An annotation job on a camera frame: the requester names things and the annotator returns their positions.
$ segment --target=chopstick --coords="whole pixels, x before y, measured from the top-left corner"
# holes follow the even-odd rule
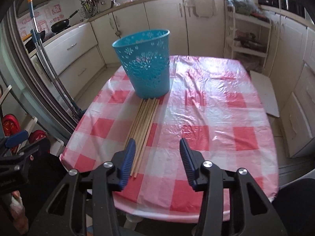
[[[156,98],[148,100],[142,99],[138,107],[137,116],[130,126],[124,143],[124,149],[126,148],[129,139],[133,138],[136,142],[136,152],[130,173],[131,176],[134,172],[134,177],[138,174],[158,104],[159,100]]]
[[[139,172],[139,169],[140,169],[140,165],[141,165],[141,162],[142,162],[142,157],[143,157],[143,154],[144,154],[144,151],[145,151],[145,148],[146,148],[146,145],[147,145],[147,142],[148,142],[148,139],[149,139],[149,135],[150,135],[150,132],[151,132],[151,128],[152,128],[152,124],[153,124],[153,121],[154,121],[154,117],[155,117],[155,114],[156,114],[156,111],[158,109],[158,104],[160,103],[160,100],[155,100],[155,103],[154,103],[154,106],[153,106],[153,113],[152,113],[152,116],[150,118],[150,123],[149,123],[149,127],[147,129],[147,132],[145,134],[145,139],[144,139],[144,142],[142,144],[142,147],[141,147],[141,151],[140,151],[140,155],[139,155],[139,160],[138,160],[138,163],[136,164],[136,169],[134,171],[134,177],[136,178],[137,175],[138,175],[138,172]]]

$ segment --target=metal screw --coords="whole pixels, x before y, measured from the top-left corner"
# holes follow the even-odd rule
[[[209,160],[204,161],[203,166],[206,168],[211,168],[213,165],[212,162],[210,162]]]
[[[69,175],[70,175],[70,176],[75,176],[77,173],[78,173],[77,170],[70,170],[70,171],[69,171]]]
[[[241,175],[246,175],[246,174],[247,174],[247,169],[240,168],[240,169],[238,170],[238,172],[239,172]]]
[[[114,164],[111,161],[104,162],[103,166],[105,168],[111,168]]]

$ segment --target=plastic tablecloth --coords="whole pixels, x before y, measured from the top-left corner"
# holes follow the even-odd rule
[[[160,104],[137,178],[130,177],[115,206],[137,216],[197,223],[202,192],[188,185],[179,153],[185,137],[221,169],[246,168],[272,200],[278,164],[270,124],[239,61],[172,56],[171,90]],[[122,67],[104,85],[71,136],[60,160],[80,172],[97,168],[122,150],[140,99]],[[224,190],[224,220],[229,193]]]

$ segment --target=white kitchen cabinet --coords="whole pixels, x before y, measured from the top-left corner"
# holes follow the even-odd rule
[[[281,111],[293,92],[303,69],[307,29],[281,16],[280,40],[270,79]]]
[[[144,3],[149,27],[170,31],[170,55],[188,56],[188,36],[183,0]]]
[[[74,98],[103,66],[100,53],[94,47],[64,70],[59,78]]]
[[[80,25],[45,45],[45,50],[59,75],[72,62],[97,45],[90,23]]]
[[[185,7],[190,56],[223,57],[225,40],[224,0],[215,0],[217,15],[201,18]]]
[[[280,118],[288,143],[289,156],[297,156],[297,153],[312,140],[313,135],[294,93],[289,96],[280,113]]]
[[[308,27],[308,39],[304,53],[304,61],[315,72],[315,31]]]
[[[266,59],[266,64],[263,70],[264,75],[270,76],[274,61],[276,59],[277,48],[279,44],[279,32],[281,25],[281,16],[274,13],[273,11],[263,11],[264,15],[271,20],[271,34],[270,34],[270,43],[268,49],[268,56]]]
[[[117,27],[112,13],[91,22],[98,47],[106,64],[119,63],[112,44],[119,39]]]
[[[120,37],[149,30],[144,4],[129,6],[113,12]]]
[[[315,74],[305,64],[294,93],[305,112],[312,134],[315,135]]]

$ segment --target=frying pan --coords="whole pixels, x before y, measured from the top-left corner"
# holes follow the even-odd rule
[[[76,15],[78,13],[78,11],[79,10],[72,13],[69,18],[67,18],[65,20],[58,21],[57,23],[53,24],[51,26],[51,31],[53,33],[59,33],[62,30],[64,30],[65,28],[67,28],[67,26],[69,25],[69,19],[72,18],[74,15]]]

